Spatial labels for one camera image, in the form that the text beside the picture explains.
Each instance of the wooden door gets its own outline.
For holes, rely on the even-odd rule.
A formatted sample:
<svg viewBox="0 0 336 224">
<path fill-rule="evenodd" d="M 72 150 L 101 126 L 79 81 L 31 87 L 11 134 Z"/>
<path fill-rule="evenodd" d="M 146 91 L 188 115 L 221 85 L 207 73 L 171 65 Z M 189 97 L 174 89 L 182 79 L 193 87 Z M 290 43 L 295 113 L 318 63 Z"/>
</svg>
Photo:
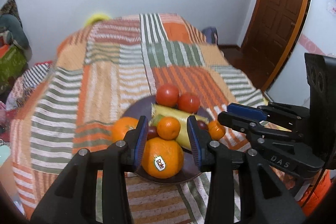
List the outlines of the wooden door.
<svg viewBox="0 0 336 224">
<path fill-rule="evenodd" d="M 266 82 L 292 35 L 302 0 L 260 0 L 241 48 L 256 62 Z"/>
</svg>

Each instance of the green bag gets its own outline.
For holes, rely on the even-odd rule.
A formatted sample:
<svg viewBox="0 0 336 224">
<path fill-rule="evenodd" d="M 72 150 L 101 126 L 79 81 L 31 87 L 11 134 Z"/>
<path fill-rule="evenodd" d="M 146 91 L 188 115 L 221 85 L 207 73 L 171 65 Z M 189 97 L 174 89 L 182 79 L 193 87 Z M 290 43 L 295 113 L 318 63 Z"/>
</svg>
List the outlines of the green bag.
<svg viewBox="0 0 336 224">
<path fill-rule="evenodd" d="M 16 79 L 22 75 L 26 64 L 22 51 L 12 45 L 0 58 L 0 94 L 10 86 L 11 78 Z"/>
</svg>

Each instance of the red tomato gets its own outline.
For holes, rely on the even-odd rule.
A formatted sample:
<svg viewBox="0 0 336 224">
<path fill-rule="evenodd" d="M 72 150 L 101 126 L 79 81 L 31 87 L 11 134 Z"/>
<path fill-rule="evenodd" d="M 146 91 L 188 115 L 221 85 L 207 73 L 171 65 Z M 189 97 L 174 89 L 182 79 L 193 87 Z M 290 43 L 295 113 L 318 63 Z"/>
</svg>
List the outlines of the red tomato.
<svg viewBox="0 0 336 224">
<path fill-rule="evenodd" d="M 157 89 L 156 102 L 159 105 L 174 107 L 179 99 L 179 89 L 172 84 L 164 84 Z"/>
<path fill-rule="evenodd" d="M 197 95 L 189 92 L 183 93 L 177 101 L 177 108 L 189 113 L 197 112 L 200 106 L 201 103 Z"/>
</svg>

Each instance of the orange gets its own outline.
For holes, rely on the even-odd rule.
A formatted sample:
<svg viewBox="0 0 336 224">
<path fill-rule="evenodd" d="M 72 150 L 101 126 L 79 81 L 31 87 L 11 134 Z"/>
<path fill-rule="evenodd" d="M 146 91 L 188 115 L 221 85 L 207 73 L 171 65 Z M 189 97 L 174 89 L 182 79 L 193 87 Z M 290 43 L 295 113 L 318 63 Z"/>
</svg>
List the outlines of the orange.
<svg viewBox="0 0 336 224">
<path fill-rule="evenodd" d="M 213 140 L 219 141 L 225 135 L 225 127 L 219 121 L 211 121 L 208 123 L 208 131 Z"/>
<path fill-rule="evenodd" d="M 157 133 L 165 140 L 177 138 L 181 130 L 181 124 L 174 117 L 163 117 L 157 123 Z"/>
<path fill-rule="evenodd" d="M 182 148 L 176 141 L 156 137 L 146 142 L 142 167 L 152 177 L 167 179 L 180 172 L 183 160 Z"/>
<path fill-rule="evenodd" d="M 117 120 L 112 126 L 111 140 L 112 143 L 123 140 L 127 131 L 135 129 L 137 127 L 138 120 L 132 117 L 122 117 Z"/>
</svg>

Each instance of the bedspread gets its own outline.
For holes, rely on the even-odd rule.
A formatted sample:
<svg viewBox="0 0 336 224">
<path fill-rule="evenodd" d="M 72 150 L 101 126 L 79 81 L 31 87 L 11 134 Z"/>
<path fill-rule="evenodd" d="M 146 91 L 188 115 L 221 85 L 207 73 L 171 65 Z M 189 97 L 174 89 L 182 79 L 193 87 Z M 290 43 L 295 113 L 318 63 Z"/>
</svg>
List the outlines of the bedspread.
<svg viewBox="0 0 336 224">
<path fill-rule="evenodd" d="M 216 118 L 231 102 L 263 104 L 263 97 L 217 46 L 175 14 L 141 14 L 99 22 L 63 41 L 48 77 L 11 122 L 13 172 L 30 218 L 44 193 L 81 148 L 107 148 L 110 129 L 138 99 L 163 83 L 198 94 Z M 221 139 L 231 149 L 250 147 L 231 129 Z M 204 223 L 210 173 L 180 185 L 158 185 L 127 174 L 135 223 Z M 101 220 L 101 176 L 97 219 Z M 235 221 L 240 219 L 235 192 Z"/>
</svg>

